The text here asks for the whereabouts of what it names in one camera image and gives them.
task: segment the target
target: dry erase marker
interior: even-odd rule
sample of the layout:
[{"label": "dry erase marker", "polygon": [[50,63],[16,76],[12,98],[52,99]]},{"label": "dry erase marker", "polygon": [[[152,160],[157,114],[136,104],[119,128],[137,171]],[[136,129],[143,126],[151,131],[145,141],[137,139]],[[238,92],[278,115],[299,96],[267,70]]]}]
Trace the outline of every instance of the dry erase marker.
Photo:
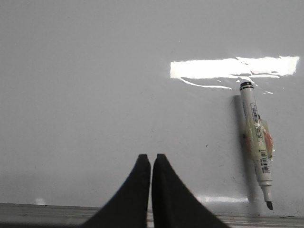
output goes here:
[{"label": "dry erase marker", "polygon": [[256,179],[262,188],[264,200],[268,208],[272,210],[272,178],[269,160],[272,159],[273,143],[268,132],[267,123],[261,120],[258,114],[254,88],[251,82],[242,83],[240,93],[246,121],[246,140],[255,165]]}]

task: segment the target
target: metal ledge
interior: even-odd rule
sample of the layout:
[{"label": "metal ledge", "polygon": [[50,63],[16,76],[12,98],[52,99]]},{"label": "metal ledge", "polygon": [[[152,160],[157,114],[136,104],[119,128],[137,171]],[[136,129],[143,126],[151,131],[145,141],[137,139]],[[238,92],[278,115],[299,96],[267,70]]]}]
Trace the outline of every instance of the metal ledge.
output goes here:
[{"label": "metal ledge", "polygon": [[[0,203],[0,225],[53,225],[76,227],[93,216],[100,208]],[[232,228],[299,228],[304,218],[251,217],[215,214]],[[153,214],[147,213],[147,227],[153,228]]]}]

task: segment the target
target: marker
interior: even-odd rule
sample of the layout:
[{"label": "marker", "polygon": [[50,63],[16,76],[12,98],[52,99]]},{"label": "marker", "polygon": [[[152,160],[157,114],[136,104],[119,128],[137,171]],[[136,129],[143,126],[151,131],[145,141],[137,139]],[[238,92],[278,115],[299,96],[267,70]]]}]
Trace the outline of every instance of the marker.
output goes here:
[{"label": "marker", "polygon": [[257,103],[251,82],[244,82],[240,86],[243,102],[246,139],[249,144],[251,158],[255,165],[256,179],[261,186],[267,207],[272,210],[271,174],[268,159],[272,157],[271,137],[266,122],[260,119]]}]

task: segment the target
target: marker label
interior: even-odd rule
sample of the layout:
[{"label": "marker label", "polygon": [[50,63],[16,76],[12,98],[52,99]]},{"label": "marker label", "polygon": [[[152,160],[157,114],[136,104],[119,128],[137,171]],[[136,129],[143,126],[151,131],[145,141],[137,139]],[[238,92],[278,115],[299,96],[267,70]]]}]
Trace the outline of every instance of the marker label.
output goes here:
[{"label": "marker label", "polygon": [[267,153],[266,150],[258,150],[261,153],[261,166],[262,166],[262,172],[263,173],[270,173],[268,161],[267,161]]},{"label": "marker label", "polygon": [[256,103],[251,103],[250,104],[250,107],[251,107],[251,112],[252,112],[252,117],[253,117],[253,120],[255,122],[255,129],[256,129],[256,136],[257,136],[257,140],[259,142],[263,142],[263,132],[261,131],[261,124],[259,122],[259,116],[257,114],[257,106],[256,106]]}]

